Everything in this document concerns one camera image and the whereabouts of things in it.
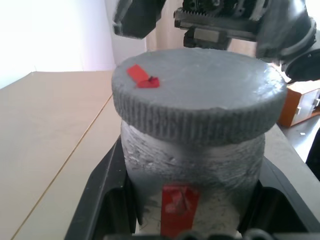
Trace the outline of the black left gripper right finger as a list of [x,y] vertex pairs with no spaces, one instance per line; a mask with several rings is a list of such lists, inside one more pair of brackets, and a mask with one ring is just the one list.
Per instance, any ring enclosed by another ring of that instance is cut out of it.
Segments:
[[293,185],[271,161],[264,158],[259,180],[238,232],[261,229],[269,234],[315,234],[320,240],[320,221]]

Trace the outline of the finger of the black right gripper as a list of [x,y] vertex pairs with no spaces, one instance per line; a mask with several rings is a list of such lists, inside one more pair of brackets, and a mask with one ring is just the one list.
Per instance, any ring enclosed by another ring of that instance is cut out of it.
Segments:
[[143,39],[161,19],[166,0],[118,0],[113,16],[117,36]]
[[305,0],[271,0],[256,36],[255,56],[280,66],[291,83],[320,80],[320,29]]

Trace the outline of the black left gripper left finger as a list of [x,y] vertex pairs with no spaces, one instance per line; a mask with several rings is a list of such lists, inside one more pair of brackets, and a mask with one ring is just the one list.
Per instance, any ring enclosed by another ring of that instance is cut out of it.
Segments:
[[90,174],[65,240],[133,240],[136,201],[121,139]]

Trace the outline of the grey ribbed jar lid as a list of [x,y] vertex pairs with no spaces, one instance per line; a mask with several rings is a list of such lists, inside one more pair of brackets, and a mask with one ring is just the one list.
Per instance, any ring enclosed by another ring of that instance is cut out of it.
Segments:
[[263,135],[287,96],[281,74],[266,62],[225,50],[145,52],[112,74],[123,121],[154,138],[186,145],[238,144]]

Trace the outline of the grey jar with red tape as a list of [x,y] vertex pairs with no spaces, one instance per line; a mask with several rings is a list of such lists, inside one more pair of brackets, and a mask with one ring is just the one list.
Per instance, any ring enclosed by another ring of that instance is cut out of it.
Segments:
[[198,195],[192,231],[237,235],[259,179],[264,136],[225,146],[190,146],[156,139],[122,122],[121,143],[140,234],[158,235],[164,223],[175,229],[174,213],[185,220],[182,206],[193,208],[183,189],[188,187]]

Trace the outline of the orange box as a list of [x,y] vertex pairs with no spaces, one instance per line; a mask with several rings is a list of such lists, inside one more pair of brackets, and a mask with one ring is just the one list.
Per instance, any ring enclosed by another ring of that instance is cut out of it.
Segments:
[[289,84],[277,123],[290,128],[315,116],[320,116],[320,80]]

